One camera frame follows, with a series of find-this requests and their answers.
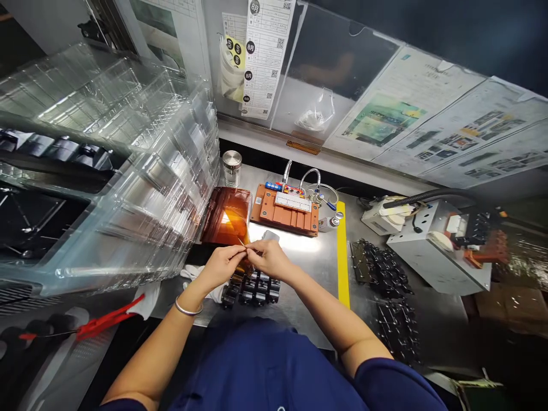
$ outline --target breadboard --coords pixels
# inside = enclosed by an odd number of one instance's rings
[[[278,192],[276,193],[276,200],[274,202],[280,206],[294,208],[300,211],[312,211],[312,202],[310,200],[302,199],[301,197],[290,194]]]

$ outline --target hand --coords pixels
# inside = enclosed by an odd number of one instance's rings
[[[246,255],[243,245],[216,248],[198,278],[191,285],[196,283],[195,285],[199,286],[205,297],[230,279],[236,266]]]
[[[288,283],[297,273],[303,271],[293,264],[277,241],[255,241],[245,246],[247,258],[266,275]]]

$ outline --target stacked plastic trays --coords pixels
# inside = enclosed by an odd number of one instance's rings
[[[1,180],[90,202],[41,259],[1,254],[0,278],[52,296],[179,273],[220,172],[208,81],[81,43],[1,81],[0,110],[130,153],[97,195],[0,167]]]

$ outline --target paper document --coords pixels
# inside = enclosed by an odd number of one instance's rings
[[[372,160],[485,78],[403,47],[325,146]]]
[[[548,164],[548,120],[511,134],[422,177],[468,188]]]
[[[247,39],[247,16],[232,13],[222,13],[225,37],[232,37],[240,43]]]
[[[272,108],[295,0],[249,0],[241,115],[266,120]]]
[[[438,114],[373,162],[419,175],[465,156],[548,117],[542,98],[521,101],[527,92],[488,80]]]

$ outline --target small bottle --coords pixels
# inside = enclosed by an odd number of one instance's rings
[[[237,151],[228,150],[223,154],[224,182],[227,187],[237,187],[240,184],[241,155]]]
[[[319,223],[320,223],[320,226],[318,227],[319,231],[329,232],[336,229],[340,225],[341,221],[339,221],[337,217],[333,217],[330,219],[327,217],[324,217],[319,221]]]

